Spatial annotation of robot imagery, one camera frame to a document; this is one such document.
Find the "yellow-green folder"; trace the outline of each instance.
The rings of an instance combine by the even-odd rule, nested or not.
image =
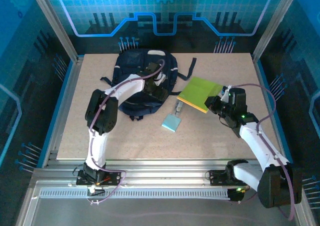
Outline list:
[[[209,80],[193,77],[184,90],[177,96],[178,100],[207,113],[208,108],[205,101],[210,96],[216,96],[220,93],[223,86]]]

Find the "wooden table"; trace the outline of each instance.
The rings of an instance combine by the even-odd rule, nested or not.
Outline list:
[[[192,58],[197,58],[192,76],[210,80],[221,85],[244,83],[258,84],[258,77],[249,53],[174,53],[178,70],[184,75]],[[87,157],[89,133],[85,112],[92,92],[110,86],[100,81],[112,74],[118,54],[86,54],[68,113],[65,129],[58,150],[59,160],[82,160]],[[181,91],[187,81],[178,78],[174,91]],[[248,111],[258,119],[268,114],[262,91],[247,86],[246,104]],[[249,146],[223,126],[218,116],[200,112],[184,104],[182,119],[176,132],[162,127],[167,114],[177,102],[169,96],[155,113],[146,115],[141,121],[131,121],[118,112],[117,123],[107,142],[107,159],[254,159]],[[279,148],[276,136],[268,119],[262,124],[266,135]]]

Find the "purple cable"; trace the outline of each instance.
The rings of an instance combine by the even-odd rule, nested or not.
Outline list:
[[[246,200],[242,201],[242,202],[240,203],[240,205],[242,205],[242,204],[245,204],[245,203],[248,203],[248,202],[252,201],[253,199],[255,199],[255,198],[257,197],[257,195],[258,195],[258,193],[256,192],[256,193],[255,193],[255,194],[253,194],[250,198],[248,198],[248,199],[246,199]]]
[[[272,100],[273,100],[273,110],[271,113],[269,113],[268,116],[264,117],[263,119],[261,119],[257,125],[256,125],[256,131],[259,135],[259,137],[261,138],[261,140],[265,143],[265,145],[267,146],[267,148],[271,151],[272,155],[273,156],[276,156],[276,153],[275,151],[271,148],[271,146],[269,145],[269,143],[266,141],[266,139],[263,137],[262,133],[259,133],[259,126],[260,124],[267,120],[268,118],[270,118],[275,112],[276,112],[276,99],[275,97],[273,96],[273,94],[270,92],[270,90],[268,90],[266,87],[263,87],[259,84],[255,84],[255,83],[245,83],[245,84],[239,84],[239,85],[235,85],[235,86],[232,86],[233,88],[237,88],[237,87],[243,87],[243,86],[256,86],[256,87],[259,87],[263,90],[265,90],[268,94],[270,94],[270,96],[272,97]],[[288,173],[288,170],[286,169],[286,167],[284,166],[284,164],[281,162],[281,160],[277,157],[276,158],[277,162],[280,164],[284,174],[285,174],[285,178],[288,182],[288,187],[289,187],[289,192],[290,192],[290,215],[288,217],[288,220],[291,221],[294,219],[294,216],[295,216],[295,196],[294,196],[294,188],[293,188],[293,185],[292,185],[292,182],[291,182],[291,178],[289,176],[289,173]]]
[[[95,116],[94,116],[94,118],[93,118],[93,120],[92,120],[92,123],[91,123],[91,125],[90,125],[90,128],[89,128],[90,131],[92,132],[93,136],[95,136],[96,131],[93,131],[92,129],[93,129],[93,127],[94,127],[94,125],[95,125],[95,123],[96,123],[96,121],[97,121],[97,118],[98,118],[98,116],[99,116],[102,108],[103,108],[104,105],[106,104],[107,100],[111,97],[111,95],[113,95],[121,86],[123,86],[123,85],[125,85],[125,84],[127,84],[127,83],[130,83],[130,82],[136,81],[136,80],[144,80],[144,79],[150,78],[150,77],[156,75],[157,73],[159,73],[159,72],[163,69],[163,67],[165,66],[165,63],[166,63],[163,59],[159,59],[157,63],[159,64],[159,62],[162,62],[162,63],[160,63],[161,66],[160,66],[160,68],[159,68],[157,71],[155,71],[155,72],[153,72],[153,73],[151,73],[151,74],[149,74],[149,75],[147,75],[147,76],[137,77],[137,78],[133,78],[133,79],[128,79],[128,80],[126,80],[126,81],[121,82],[119,85],[117,85],[117,86],[114,88],[113,91],[111,91],[110,94],[108,94],[108,95],[105,97],[105,99],[102,101],[102,103],[101,103],[98,111],[96,112],[96,114],[95,114]],[[91,204],[97,204],[97,205],[98,205],[99,203],[102,203],[102,202],[106,201],[108,198],[110,198],[110,197],[112,196],[112,194],[120,187],[120,185],[122,184],[122,182],[124,181],[124,179],[125,179],[125,177],[126,177],[126,175],[127,175],[127,172],[126,172],[125,170],[109,170],[109,169],[105,169],[105,168],[100,167],[99,165],[97,165],[97,162],[94,160],[94,158],[93,158],[94,156],[93,156],[93,153],[92,153],[92,145],[93,145],[93,143],[94,143],[94,139],[95,139],[94,137],[91,139],[90,146],[89,146],[90,156],[91,156],[91,159],[92,159],[93,164],[94,164],[98,169],[100,169],[100,170],[102,170],[102,171],[105,171],[105,172],[108,172],[108,173],[117,173],[117,172],[124,173],[124,176],[121,178],[119,184],[109,193],[109,195],[108,195],[107,197],[105,197],[104,199],[102,199],[102,200],[100,200],[100,201],[97,200],[96,202],[94,202],[93,200],[89,200],[89,199],[87,198],[87,200],[88,200]]]

